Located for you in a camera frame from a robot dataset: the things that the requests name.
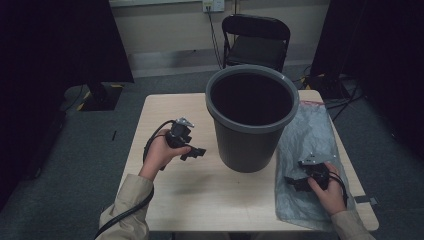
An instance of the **chair seat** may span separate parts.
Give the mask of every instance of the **chair seat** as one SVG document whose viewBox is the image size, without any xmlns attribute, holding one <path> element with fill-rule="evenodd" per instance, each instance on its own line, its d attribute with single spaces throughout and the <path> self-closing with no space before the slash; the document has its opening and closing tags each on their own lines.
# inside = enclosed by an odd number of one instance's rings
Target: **chair seat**
<svg viewBox="0 0 424 240">
<path fill-rule="evenodd" d="M 255 64 L 275 69 L 280 66 L 285 56 L 282 40 L 238 36 L 227 62 L 228 65 Z"/>
</svg>

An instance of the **gray carpet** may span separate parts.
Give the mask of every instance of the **gray carpet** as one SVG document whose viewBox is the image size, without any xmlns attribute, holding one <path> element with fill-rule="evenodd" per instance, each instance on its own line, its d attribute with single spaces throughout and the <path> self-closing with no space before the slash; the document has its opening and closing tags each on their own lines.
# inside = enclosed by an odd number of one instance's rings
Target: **gray carpet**
<svg viewBox="0 0 424 240">
<path fill-rule="evenodd" d="M 304 68 L 288 66 L 284 74 L 296 80 Z M 126 84 L 114 111 L 68 110 L 40 177 L 21 182 L 0 213 L 0 239 L 92 239 L 102 208 L 114 200 L 146 96 L 204 92 L 213 73 L 138 78 Z M 79 90 L 66 92 L 63 108 Z M 380 228 L 373 235 L 422 239 L 424 161 L 391 137 L 386 120 L 366 98 L 346 108 L 335 125 L 365 192 L 379 201 L 374 210 Z M 152 234 L 153 240 L 168 238 L 168 233 Z M 304 234 L 304 239 L 335 238 Z"/>
</svg>

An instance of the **electrical outlet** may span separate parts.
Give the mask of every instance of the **electrical outlet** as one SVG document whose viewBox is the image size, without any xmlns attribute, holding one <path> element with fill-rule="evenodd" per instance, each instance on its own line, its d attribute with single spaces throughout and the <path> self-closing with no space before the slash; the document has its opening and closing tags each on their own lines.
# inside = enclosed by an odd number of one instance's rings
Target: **electrical outlet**
<svg viewBox="0 0 424 240">
<path fill-rule="evenodd" d="M 203 12 L 223 12 L 225 10 L 225 0 L 203 0 Z"/>
</svg>

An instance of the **hand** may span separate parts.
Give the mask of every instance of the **hand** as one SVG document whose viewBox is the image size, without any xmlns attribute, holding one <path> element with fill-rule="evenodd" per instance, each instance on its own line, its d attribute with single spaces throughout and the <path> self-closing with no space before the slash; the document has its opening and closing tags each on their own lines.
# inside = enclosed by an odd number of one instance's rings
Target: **hand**
<svg viewBox="0 0 424 240">
<path fill-rule="evenodd" d="M 172 158 L 190 152 L 190 147 L 170 148 L 165 140 L 165 134 L 169 129 L 162 129 L 156 135 L 147 152 L 143 167 L 138 174 L 150 180 L 154 180 L 159 170 L 166 166 Z"/>
<path fill-rule="evenodd" d="M 325 165 L 327 166 L 330 172 L 339 175 L 339 171 L 333 164 L 326 162 Z M 309 186 L 311 186 L 312 190 L 318 196 L 321 205 L 324 207 L 324 209 L 330 216 L 342 211 L 346 211 L 342 195 L 343 190 L 336 180 L 330 178 L 327 190 L 322 190 L 318 183 L 315 181 L 315 179 L 311 177 L 308 178 L 308 183 Z"/>
</svg>

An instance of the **chair backrest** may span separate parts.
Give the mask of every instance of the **chair backrest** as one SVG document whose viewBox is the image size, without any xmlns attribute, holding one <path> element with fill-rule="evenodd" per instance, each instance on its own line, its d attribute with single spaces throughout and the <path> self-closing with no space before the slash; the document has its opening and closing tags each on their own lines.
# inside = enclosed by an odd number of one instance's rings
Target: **chair backrest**
<svg viewBox="0 0 424 240">
<path fill-rule="evenodd" d="M 269 39 L 290 39 L 290 29 L 286 24 L 275 18 L 259 17 L 246 14 L 233 14 L 222 21 L 224 36 L 227 33 L 247 37 L 262 37 Z"/>
</svg>

